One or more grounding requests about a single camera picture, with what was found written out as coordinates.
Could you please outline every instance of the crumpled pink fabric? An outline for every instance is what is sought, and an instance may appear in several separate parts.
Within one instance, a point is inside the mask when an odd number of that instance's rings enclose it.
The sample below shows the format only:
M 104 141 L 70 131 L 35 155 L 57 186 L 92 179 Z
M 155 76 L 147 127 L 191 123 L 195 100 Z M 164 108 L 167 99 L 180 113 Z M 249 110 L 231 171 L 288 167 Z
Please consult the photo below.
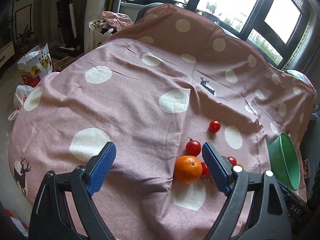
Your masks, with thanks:
M 134 24 L 128 15 L 122 13 L 104 11 L 101 12 L 101 16 L 111 27 L 116 27 L 117 32 Z

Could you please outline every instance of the window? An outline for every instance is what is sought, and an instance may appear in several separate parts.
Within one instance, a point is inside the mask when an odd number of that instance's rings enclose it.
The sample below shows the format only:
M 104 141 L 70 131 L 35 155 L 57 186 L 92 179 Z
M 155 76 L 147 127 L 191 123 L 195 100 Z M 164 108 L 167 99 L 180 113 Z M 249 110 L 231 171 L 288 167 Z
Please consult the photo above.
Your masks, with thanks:
M 291 57 L 311 15 L 307 0 L 125 0 L 169 2 L 194 11 L 251 44 L 274 67 Z

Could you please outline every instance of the drawer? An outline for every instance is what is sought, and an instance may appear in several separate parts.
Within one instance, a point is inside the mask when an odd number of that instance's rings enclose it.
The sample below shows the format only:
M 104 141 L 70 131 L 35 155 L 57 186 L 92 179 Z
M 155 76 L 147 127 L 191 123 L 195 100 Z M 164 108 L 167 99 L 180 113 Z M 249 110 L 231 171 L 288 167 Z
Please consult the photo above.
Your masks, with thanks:
M 13 42 L 5 46 L 4 49 L 0 52 L 0 67 L 12 56 L 14 55 Z

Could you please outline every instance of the blue gripper pad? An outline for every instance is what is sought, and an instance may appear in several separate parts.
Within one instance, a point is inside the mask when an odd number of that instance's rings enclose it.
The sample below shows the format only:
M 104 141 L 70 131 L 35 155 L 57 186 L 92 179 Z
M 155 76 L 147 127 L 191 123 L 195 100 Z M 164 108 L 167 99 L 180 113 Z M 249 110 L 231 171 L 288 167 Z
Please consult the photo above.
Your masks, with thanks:
M 116 158 L 116 145 L 108 142 L 97 156 L 92 157 L 87 163 L 89 183 L 87 192 L 92 196 L 101 189 L 101 186 Z
M 232 171 L 214 146 L 207 142 L 202 146 L 202 157 L 220 192 L 227 197 L 231 193 Z

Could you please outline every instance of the blue rubber pad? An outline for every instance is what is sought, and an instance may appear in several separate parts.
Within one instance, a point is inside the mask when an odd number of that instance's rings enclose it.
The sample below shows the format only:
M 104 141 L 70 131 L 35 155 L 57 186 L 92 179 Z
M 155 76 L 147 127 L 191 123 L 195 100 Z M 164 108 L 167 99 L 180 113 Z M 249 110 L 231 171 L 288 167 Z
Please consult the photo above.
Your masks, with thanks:
M 231 193 L 228 174 L 226 173 L 221 163 L 218 161 L 216 155 L 214 154 L 208 143 L 205 143 L 202 146 L 202 157 L 211 173 L 212 178 L 214 179 L 214 182 L 216 183 L 218 190 L 228 196 Z
M 102 151 L 104 151 L 102 156 L 90 172 L 89 187 L 87 188 L 89 196 L 92 196 L 101 189 L 111 165 L 116 158 L 116 145 L 114 143 L 110 143 L 106 148 L 104 147 Z

